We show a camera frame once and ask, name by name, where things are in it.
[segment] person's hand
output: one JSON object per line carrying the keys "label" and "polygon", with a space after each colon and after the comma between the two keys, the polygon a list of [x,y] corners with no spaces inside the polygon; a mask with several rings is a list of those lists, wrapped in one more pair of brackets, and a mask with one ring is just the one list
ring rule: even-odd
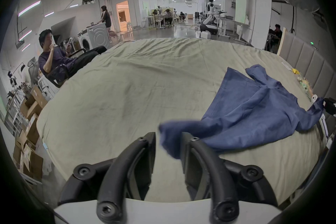
{"label": "person's hand", "polygon": [[66,49],[65,49],[65,51],[66,51],[67,53],[70,53],[70,52],[71,52],[71,45],[70,45],[70,44],[66,45]]}

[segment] cardboard box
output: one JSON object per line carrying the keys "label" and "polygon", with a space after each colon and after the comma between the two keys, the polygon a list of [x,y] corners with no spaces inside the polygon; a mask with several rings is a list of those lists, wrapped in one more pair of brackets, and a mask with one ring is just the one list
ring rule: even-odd
{"label": "cardboard box", "polygon": [[33,174],[28,170],[27,166],[24,164],[23,162],[23,154],[21,154],[21,157],[20,157],[20,172],[31,177],[31,178],[34,178]]}
{"label": "cardboard box", "polygon": [[34,179],[42,180],[43,158],[27,145],[23,150],[23,163],[28,171],[32,173]]}
{"label": "cardboard box", "polygon": [[36,146],[34,143],[28,140],[26,132],[24,130],[21,131],[20,136],[16,139],[16,141],[20,145],[21,151],[25,148],[25,145],[28,145],[33,150],[36,149]]}
{"label": "cardboard box", "polygon": [[48,101],[44,98],[40,89],[37,86],[34,86],[30,93],[35,98],[40,107],[43,109]]}
{"label": "cardboard box", "polygon": [[20,112],[28,120],[31,119],[31,117],[34,115],[34,113],[39,115],[41,111],[42,111],[41,106],[38,104],[37,101],[35,101],[33,96],[31,96],[31,98],[29,98],[28,100],[23,99],[22,104],[20,105]]}
{"label": "cardboard box", "polygon": [[36,122],[37,122],[38,116],[34,114],[27,126],[27,129],[25,130],[26,136],[29,141],[31,141],[34,145],[36,145],[37,140],[39,139],[39,133],[36,129]]}
{"label": "cardboard box", "polygon": [[20,168],[20,160],[21,160],[21,144],[15,141],[14,152],[13,152],[13,161],[15,166]]}

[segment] hair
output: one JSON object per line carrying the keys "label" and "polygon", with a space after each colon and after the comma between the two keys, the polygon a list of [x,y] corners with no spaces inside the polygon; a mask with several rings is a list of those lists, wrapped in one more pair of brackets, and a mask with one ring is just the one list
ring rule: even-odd
{"label": "hair", "polygon": [[53,34],[53,32],[50,30],[50,29],[46,29],[46,30],[43,30],[41,33],[40,33],[40,36],[39,36],[39,42],[40,42],[40,46],[43,48],[43,43],[44,43],[44,40],[45,40],[45,37],[47,36],[47,34]]}

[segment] yellow object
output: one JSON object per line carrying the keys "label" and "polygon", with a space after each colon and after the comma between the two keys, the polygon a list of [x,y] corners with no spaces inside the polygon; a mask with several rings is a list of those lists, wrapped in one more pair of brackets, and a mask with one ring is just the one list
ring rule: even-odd
{"label": "yellow object", "polygon": [[296,75],[300,75],[300,72],[298,70],[296,70],[295,68],[292,68],[292,72]]}

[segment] white box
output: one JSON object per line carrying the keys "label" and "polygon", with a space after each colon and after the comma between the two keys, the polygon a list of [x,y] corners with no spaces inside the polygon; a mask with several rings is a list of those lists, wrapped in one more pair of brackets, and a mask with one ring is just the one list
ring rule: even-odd
{"label": "white box", "polygon": [[201,38],[211,39],[211,34],[208,32],[201,32]]}

